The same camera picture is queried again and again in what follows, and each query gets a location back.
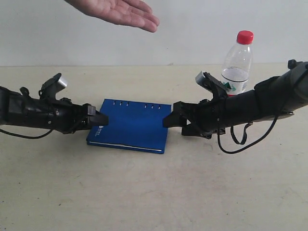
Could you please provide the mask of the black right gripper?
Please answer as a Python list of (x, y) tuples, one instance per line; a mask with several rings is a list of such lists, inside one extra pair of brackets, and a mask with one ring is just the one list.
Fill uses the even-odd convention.
[(183, 136), (201, 137), (211, 139), (213, 134), (224, 135), (226, 128), (218, 126), (216, 109), (206, 103), (173, 104), (173, 111), (163, 119), (163, 127), (181, 127)]

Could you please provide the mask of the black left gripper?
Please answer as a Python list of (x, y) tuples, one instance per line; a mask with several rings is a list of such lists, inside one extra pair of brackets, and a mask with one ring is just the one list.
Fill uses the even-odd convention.
[(47, 104), (47, 129), (71, 134), (79, 130), (89, 130), (92, 126), (108, 125), (108, 116), (88, 103), (79, 105), (68, 98), (48, 98)]

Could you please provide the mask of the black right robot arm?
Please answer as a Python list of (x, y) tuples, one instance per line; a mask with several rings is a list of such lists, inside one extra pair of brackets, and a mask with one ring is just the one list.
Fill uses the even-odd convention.
[(290, 117), (308, 104), (308, 64), (290, 60), (288, 69), (283, 75), (270, 77), (252, 90), (234, 96), (229, 96), (227, 86), (209, 72), (200, 72), (195, 81), (213, 98), (199, 103), (174, 103), (163, 126), (181, 127), (183, 136), (210, 139), (213, 134), (225, 134), (226, 128)]

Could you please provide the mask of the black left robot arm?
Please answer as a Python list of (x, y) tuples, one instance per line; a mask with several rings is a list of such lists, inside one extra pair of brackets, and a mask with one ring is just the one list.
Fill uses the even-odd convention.
[(0, 88), (0, 124), (27, 128), (55, 130), (71, 134), (79, 130), (90, 130), (94, 126), (106, 126), (108, 116), (91, 104), (78, 105), (69, 98), (59, 100), (48, 97), (34, 99), (28, 89), (22, 93)]

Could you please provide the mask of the person's open hand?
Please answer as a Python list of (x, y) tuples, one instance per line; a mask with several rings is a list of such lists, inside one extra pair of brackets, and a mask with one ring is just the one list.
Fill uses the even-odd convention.
[(160, 20), (142, 0), (67, 0), (66, 3), (89, 17), (117, 26), (129, 26), (154, 33)]

